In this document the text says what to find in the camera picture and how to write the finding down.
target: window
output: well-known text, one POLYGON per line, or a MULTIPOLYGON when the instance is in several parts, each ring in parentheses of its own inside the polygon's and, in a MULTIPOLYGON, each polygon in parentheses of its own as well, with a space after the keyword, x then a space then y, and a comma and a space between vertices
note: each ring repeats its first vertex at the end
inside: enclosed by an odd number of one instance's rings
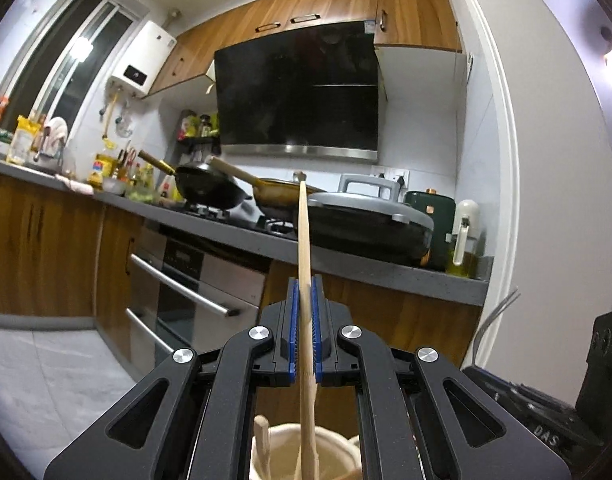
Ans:
POLYGON ((0 127, 17 117, 62 117, 70 130, 102 65, 134 22, 112 0, 70 0, 32 49, 8 93, 0 127))

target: blue gripper pad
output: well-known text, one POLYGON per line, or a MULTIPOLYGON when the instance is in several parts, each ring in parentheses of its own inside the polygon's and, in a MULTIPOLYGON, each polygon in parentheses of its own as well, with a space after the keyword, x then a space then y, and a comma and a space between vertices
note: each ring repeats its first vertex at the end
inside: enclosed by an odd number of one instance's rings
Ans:
POLYGON ((321 278, 314 276, 310 284, 310 309, 312 313, 312 371, 315 374, 315 382, 321 383, 321 330, 320 330, 320 305, 318 301, 317 287, 321 278))
POLYGON ((297 368, 297 315, 300 305, 300 286, 297 280, 292 283, 291 329, 288 339, 288 376, 291 384, 295 382, 297 368))

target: gray countertop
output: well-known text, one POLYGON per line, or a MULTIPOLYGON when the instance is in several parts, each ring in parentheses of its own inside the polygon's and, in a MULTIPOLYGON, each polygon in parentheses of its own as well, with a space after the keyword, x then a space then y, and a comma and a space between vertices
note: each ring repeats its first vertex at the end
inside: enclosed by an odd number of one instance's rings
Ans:
MULTIPOLYGON (((0 160, 0 173, 40 186, 71 192, 53 177, 29 168, 7 164, 2 160, 0 160)), ((96 192, 92 198, 190 234, 261 254, 273 260, 297 264, 297 242, 295 240, 249 231, 163 207, 132 202, 110 193, 96 192)), ((429 298, 477 306, 484 304, 488 290, 487 282, 459 278, 433 270, 390 264, 315 246, 311 248, 310 264, 316 272, 333 274, 429 298)))

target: floor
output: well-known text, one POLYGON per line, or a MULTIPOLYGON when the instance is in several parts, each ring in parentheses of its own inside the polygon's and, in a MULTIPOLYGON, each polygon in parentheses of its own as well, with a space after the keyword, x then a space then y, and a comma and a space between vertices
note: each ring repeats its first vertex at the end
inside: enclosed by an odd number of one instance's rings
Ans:
POLYGON ((0 433, 38 479, 134 384, 95 330, 0 329, 0 433))

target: water heater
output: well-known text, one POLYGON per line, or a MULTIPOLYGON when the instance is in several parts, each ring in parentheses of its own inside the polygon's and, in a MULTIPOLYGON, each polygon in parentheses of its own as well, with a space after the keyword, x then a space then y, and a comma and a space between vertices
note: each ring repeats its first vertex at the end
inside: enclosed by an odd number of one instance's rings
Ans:
POLYGON ((136 97, 144 97, 176 43, 159 25, 145 23, 122 54, 111 79, 136 97))

